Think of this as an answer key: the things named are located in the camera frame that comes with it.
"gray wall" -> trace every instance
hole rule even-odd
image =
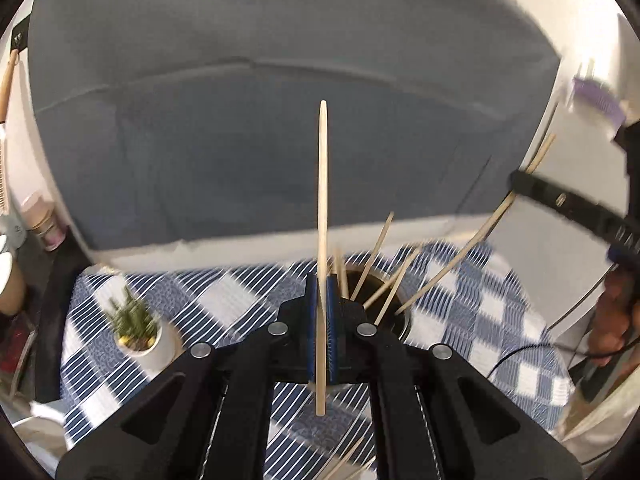
[[[33,107],[94,249],[488,212],[558,56],[507,0],[35,0]]]

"checkered tablecloth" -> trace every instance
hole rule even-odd
[[[391,273],[411,247],[383,251],[375,267]],[[409,267],[402,285],[413,294],[459,248],[433,242]],[[363,263],[369,253],[351,255]],[[179,330],[185,348],[198,341],[223,346],[275,319],[285,300],[301,296],[315,261],[163,274],[81,275],[66,321],[62,358],[62,397],[68,404],[65,431],[78,442],[140,391],[152,376],[116,347],[102,309],[127,283]],[[548,341],[545,323],[527,301],[514,272],[487,244],[474,248],[452,272],[417,301],[407,342],[428,348],[452,345],[481,373],[500,356],[533,342]],[[546,430],[559,418],[570,394],[570,380],[550,349],[517,354],[494,374],[494,384]],[[264,466],[265,478],[311,479],[364,437],[347,476],[375,454],[368,387],[364,384],[329,396],[325,417],[314,415],[312,394],[304,385],[275,387]],[[361,478],[375,478],[375,468]]]

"white wall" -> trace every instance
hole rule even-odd
[[[589,121],[572,116],[564,108],[566,86],[580,66],[585,72],[590,58],[594,76],[617,91],[628,88],[625,71],[634,53],[632,48],[626,49],[628,55],[620,70],[620,8],[614,0],[516,1],[562,55],[552,96],[552,101],[557,99],[560,105],[549,127],[558,138],[540,173],[620,212],[626,211],[622,150],[607,142]],[[638,43],[638,38],[630,41]],[[603,243],[524,199],[516,200],[490,240],[513,265],[534,306],[549,323],[579,300],[610,265]],[[593,306],[593,301],[587,300],[552,333],[564,332]]]

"potted plant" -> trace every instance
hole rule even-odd
[[[128,286],[124,295],[123,304],[110,298],[113,311],[106,313],[116,345],[144,369],[164,369],[175,355],[167,323],[158,313],[149,311],[144,299],[134,298]]]

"metal screw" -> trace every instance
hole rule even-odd
[[[271,323],[267,330],[271,335],[285,335],[289,331],[289,327],[286,323],[276,321],[274,323]]]
[[[360,323],[356,330],[358,331],[358,334],[363,337],[371,337],[372,335],[376,335],[376,332],[378,331],[376,326],[371,323]]]
[[[453,355],[451,348],[447,345],[436,345],[431,351],[436,359],[442,359],[443,361],[449,359]]]
[[[191,355],[196,359],[202,359],[211,353],[211,346],[207,343],[196,343],[191,347]]]

